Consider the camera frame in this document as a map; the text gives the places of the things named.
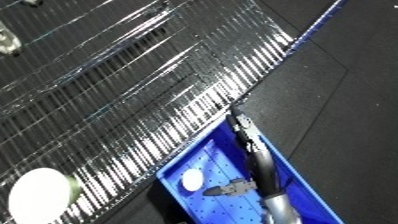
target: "metal grill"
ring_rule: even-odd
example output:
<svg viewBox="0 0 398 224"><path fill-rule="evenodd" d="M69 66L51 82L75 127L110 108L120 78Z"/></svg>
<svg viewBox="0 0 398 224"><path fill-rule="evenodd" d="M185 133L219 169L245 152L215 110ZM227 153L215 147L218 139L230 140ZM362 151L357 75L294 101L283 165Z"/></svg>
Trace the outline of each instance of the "metal grill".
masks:
<svg viewBox="0 0 398 224"><path fill-rule="evenodd" d="M56 223L96 220L293 44L254 0L4 1L0 20L24 43L0 56L0 223L39 167L83 187Z"/></svg>

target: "black floor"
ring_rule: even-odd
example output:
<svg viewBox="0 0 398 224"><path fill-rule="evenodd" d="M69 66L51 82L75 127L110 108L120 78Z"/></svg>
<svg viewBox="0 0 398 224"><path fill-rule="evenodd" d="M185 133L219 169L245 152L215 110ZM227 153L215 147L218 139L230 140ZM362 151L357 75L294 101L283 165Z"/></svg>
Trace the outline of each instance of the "black floor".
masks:
<svg viewBox="0 0 398 224"><path fill-rule="evenodd" d="M319 0L263 1L299 30L325 5ZM245 105L346 223L398 223L394 5L398 2L348 1ZM155 182L106 223L164 223L174 203Z"/></svg>

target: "white lid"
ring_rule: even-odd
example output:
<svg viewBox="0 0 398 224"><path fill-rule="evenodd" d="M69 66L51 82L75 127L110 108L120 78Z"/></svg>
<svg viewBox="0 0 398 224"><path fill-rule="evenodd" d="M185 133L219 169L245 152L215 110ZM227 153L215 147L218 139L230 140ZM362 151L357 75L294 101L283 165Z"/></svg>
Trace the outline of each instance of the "white lid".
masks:
<svg viewBox="0 0 398 224"><path fill-rule="evenodd" d="M189 169L182 175L182 185L188 191L197 191L203 185L202 171L197 169Z"/></svg>
<svg viewBox="0 0 398 224"><path fill-rule="evenodd" d="M8 206L18 224L47 224L66 211L71 194L66 176L54 169L39 168L15 183Z"/></svg>

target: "white disc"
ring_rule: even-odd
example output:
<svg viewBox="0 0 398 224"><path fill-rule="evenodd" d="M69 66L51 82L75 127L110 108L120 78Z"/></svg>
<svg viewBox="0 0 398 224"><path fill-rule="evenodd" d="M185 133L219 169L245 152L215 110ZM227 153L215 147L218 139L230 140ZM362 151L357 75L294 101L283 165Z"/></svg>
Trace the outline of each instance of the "white disc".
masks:
<svg viewBox="0 0 398 224"><path fill-rule="evenodd" d="M182 175L182 185L188 191L197 191L203 185L203 174L200 170L189 169Z"/></svg>
<svg viewBox="0 0 398 224"><path fill-rule="evenodd" d="M47 224L68 208L71 185L62 173L39 168L24 174L8 198L11 215L18 224Z"/></svg>

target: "blue tray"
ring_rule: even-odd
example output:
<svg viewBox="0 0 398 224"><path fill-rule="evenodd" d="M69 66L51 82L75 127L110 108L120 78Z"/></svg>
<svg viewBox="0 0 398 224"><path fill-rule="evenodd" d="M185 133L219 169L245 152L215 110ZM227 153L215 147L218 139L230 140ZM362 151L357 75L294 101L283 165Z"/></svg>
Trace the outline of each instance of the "blue tray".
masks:
<svg viewBox="0 0 398 224"><path fill-rule="evenodd" d="M262 137L274 156L281 183L294 178L287 193L303 223L343 223L268 139ZM205 177L203 186L196 192L185 190L181 184L182 174L191 168L201 170ZM226 185L235 178L248 178L243 150L225 121L164 166L157 177L196 223L261 223L263 210L256 191L234 197L202 196L209 187Z"/></svg>

